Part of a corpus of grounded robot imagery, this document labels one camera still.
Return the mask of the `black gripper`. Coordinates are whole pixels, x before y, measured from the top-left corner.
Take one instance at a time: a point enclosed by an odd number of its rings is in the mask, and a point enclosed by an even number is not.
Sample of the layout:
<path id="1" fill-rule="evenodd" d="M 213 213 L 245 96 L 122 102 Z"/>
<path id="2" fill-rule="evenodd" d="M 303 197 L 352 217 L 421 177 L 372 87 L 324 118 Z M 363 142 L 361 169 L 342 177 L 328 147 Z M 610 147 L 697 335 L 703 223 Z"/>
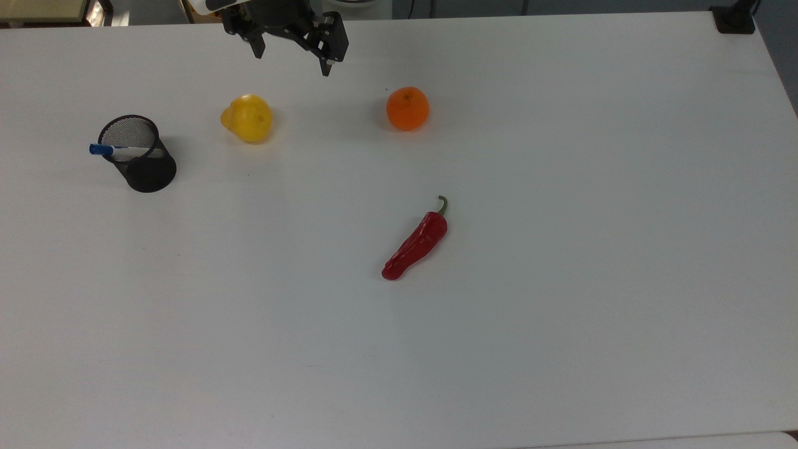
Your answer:
<path id="1" fill-rule="evenodd" d="M 296 43 L 319 60 L 323 77 L 343 62 L 350 45 L 343 17 L 337 11 L 318 14 L 308 1 L 226 1 L 221 8 L 223 28 L 247 42 L 262 59 L 269 34 Z"/>

